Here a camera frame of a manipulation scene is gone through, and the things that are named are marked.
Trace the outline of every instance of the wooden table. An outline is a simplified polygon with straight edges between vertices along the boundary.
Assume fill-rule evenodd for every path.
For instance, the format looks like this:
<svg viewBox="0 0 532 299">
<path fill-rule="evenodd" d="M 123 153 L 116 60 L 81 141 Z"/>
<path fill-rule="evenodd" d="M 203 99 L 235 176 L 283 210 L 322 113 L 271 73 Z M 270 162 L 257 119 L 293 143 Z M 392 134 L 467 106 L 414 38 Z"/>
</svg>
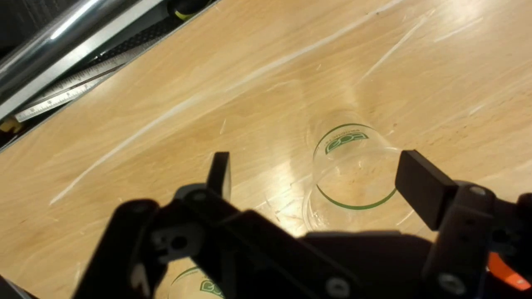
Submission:
<svg viewBox="0 0 532 299">
<path fill-rule="evenodd" d="M 0 273 L 68 298 L 113 210 L 167 203 L 215 151 L 237 207 L 302 234 L 309 124 L 345 107 L 515 201 L 532 179 L 531 15 L 526 0 L 222 0 L 0 155 Z"/>
</svg>

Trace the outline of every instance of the green printed logo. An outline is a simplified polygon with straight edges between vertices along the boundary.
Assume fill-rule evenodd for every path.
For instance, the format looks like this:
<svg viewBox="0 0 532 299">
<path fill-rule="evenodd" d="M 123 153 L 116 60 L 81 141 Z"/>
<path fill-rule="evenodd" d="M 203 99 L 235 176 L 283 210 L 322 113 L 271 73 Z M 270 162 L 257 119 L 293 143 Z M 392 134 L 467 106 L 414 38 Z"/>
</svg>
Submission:
<svg viewBox="0 0 532 299">
<path fill-rule="evenodd" d="M 204 280 L 200 287 L 199 287 L 199 290 L 202 291 L 202 292 L 207 292 L 207 293 L 211 293 L 211 294 L 214 294 L 220 298 L 224 298 L 224 296 L 222 295 L 222 291 L 220 290 L 220 288 L 212 282 L 212 280 L 210 279 L 207 279 L 207 280 Z"/>
<path fill-rule="evenodd" d="M 327 144 L 327 146 L 325 147 L 325 154 L 327 155 L 328 153 L 330 153 L 332 150 L 339 147 L 340 145 L 343 145 L 343 144 L 346 144 L 346 143 L 349 143 L 355 140 L 361 140 L 361 139 L 368 139 L 368 135 L 364 133 L 360 133 L 360 132 L 349 132 L 329 142 L 329 144 Z"/>
</svg>

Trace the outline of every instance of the metal ruler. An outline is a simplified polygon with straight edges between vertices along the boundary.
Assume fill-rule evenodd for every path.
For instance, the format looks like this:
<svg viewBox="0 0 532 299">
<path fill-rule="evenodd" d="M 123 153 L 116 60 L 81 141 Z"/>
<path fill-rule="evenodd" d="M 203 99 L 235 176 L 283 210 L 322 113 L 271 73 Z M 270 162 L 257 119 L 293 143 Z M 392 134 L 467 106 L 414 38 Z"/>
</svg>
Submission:
<svg viewBox="0 0 532 299">
<path fill-rule="evenodd" d="M 112 76 L 124 64 L 146 51 L 157 41 L 158 39 L 151 40 L 109 60 L 78 72 L 66 79 L 58 81 L 54 85 L 46 88 L 42 93 L 20 109 L 15 114 L 16 120 L 19 122 L 26 121 L 53 108 L 80 98 L 100 82 Z"/>
</svg>

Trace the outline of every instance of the wooden surface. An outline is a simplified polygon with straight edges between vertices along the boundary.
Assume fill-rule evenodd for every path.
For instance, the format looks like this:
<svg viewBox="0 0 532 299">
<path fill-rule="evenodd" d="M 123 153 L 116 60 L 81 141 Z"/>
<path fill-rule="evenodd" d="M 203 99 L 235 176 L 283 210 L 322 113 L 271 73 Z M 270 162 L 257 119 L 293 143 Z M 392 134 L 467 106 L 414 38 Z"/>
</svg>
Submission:
<svg viewBox="0 0 532 299">
<path fill-rule="evenodd" d="M 222 0 L 0 154 L 0 273 L 68 298 L 114 208 L 167 203 L 215 151 L 231 151 L 237 207 L 302 234 L 307 131 L 335 107 L 515 201 L 532 179 L 531 15 L 526 0 Z"/>
</svg>

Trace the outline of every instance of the clear plastic cup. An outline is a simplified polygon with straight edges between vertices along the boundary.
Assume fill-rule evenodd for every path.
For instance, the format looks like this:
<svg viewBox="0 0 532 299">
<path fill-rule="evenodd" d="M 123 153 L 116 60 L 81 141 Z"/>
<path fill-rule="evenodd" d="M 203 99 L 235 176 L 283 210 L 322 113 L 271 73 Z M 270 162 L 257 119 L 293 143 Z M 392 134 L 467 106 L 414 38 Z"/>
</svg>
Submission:
<svg viewBox="0 0 532 299">
<path fill-rule="evenodd" d="M 169 299 L 220 299 L 220 288 L 199 267 L 191 267 L 177 275 L 168 293 Z"/>
<path fill-rule="evenodd" d="M 400 230 L 420 221 L 395 189 L 401 151 L 351 111 L 314 122 L 313 183 L 303 204 L 309 230 Z"/>
</svg>

